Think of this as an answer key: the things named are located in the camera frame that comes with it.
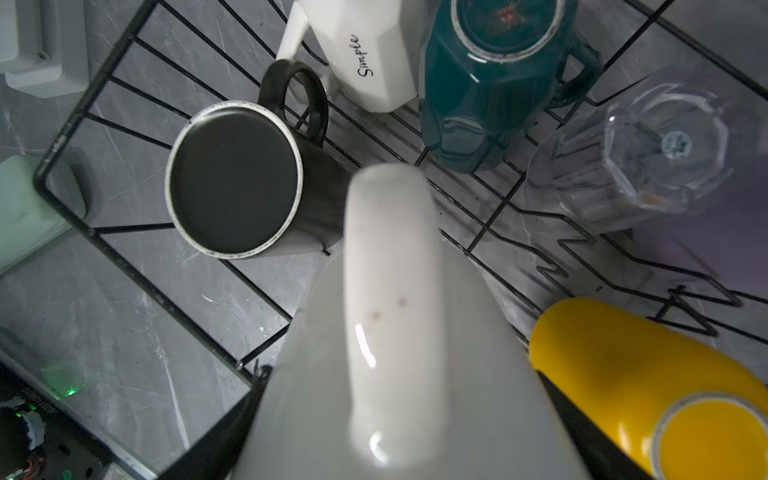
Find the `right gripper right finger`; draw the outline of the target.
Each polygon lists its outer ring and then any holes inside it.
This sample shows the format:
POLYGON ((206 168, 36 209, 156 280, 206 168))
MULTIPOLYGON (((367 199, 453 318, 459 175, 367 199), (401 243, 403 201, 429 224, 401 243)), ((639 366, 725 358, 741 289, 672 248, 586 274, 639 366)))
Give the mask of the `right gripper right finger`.
POLYGON ((592 479, 651 479, 544 373, 537 374, 592 479))

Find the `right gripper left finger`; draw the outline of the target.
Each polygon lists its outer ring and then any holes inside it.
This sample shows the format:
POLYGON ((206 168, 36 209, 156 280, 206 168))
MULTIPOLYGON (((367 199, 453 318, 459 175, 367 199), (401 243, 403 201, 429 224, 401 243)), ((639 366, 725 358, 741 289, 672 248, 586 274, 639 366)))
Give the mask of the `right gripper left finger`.
POLYGON ((158 479, 225 479, 237 464, 270 378, 259 367, 250 391, 158 479))

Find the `yellow mug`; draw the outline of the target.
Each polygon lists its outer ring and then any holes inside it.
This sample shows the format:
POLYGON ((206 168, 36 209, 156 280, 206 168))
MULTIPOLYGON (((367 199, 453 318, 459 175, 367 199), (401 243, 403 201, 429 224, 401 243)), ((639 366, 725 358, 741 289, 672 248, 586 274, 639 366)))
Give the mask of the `yellow mug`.
POLYGON ((529 356, 653 478, 766 478, 767 387, 714 348, 607 303, 570 298, 536 321, 529 356))

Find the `red inside white mug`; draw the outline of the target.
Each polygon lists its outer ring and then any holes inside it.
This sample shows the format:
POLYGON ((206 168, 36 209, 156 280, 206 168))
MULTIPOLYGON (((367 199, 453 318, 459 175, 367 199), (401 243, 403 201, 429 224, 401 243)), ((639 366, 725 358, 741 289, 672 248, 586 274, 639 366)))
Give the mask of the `red inside white mug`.
POLYGON ((358 171, 344 246, 292 320, 237 479, 585 479, 423 173, 358 171))

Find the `black mug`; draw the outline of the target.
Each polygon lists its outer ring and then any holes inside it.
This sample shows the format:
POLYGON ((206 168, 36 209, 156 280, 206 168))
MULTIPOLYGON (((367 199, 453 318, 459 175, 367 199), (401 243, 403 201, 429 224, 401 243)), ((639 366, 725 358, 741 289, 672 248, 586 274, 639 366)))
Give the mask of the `black mug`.
POLYGON ((319 76, 290 59, 269 66, 256 102, 201 110, 175 140, 166 169, 178 232, 224 260, 337 244, 351 175, 324 149, 328 124, 319 76))

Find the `clear glass cup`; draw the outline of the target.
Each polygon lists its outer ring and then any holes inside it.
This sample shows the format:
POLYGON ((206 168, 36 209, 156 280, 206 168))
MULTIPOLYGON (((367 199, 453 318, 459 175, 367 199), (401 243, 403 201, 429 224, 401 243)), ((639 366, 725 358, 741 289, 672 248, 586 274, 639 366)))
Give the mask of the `clear glass cup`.
POLYGON ((703 213, 756 173, 759 103, 721 74, 657 71, 540 142, 528 204, 595 233, 703 213))

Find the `green mug cream inside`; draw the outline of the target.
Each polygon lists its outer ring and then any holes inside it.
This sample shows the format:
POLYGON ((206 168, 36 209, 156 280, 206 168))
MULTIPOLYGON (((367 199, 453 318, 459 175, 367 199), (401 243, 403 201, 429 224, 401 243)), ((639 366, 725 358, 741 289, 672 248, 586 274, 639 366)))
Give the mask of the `green mug cream inside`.
POLYGON ((443 1, 422 50, 421 134, 443 167, 496 168, 548 108, 580 101, 603 72, 575 27, 576 1, 443 1))

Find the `lilac cup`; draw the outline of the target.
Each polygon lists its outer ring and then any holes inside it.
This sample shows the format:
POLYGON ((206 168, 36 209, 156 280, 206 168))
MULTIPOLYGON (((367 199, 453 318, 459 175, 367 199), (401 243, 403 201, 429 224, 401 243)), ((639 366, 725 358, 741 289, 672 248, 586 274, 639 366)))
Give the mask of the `lilac cup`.
POLYGON ((694 282, 683 269, 704 273, 730 290, 767 296, 767 173, 712 209, 632 230, 638 256, 676 267, 673 281, 694 282))

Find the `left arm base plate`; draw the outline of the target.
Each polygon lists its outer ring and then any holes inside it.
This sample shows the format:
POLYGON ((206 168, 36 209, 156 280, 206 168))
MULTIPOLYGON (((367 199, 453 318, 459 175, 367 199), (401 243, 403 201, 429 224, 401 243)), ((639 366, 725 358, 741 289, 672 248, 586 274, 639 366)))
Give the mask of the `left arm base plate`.
POLYGON ((102 479, 111 451, 8 366, 1 366, 1 477, 102 479))

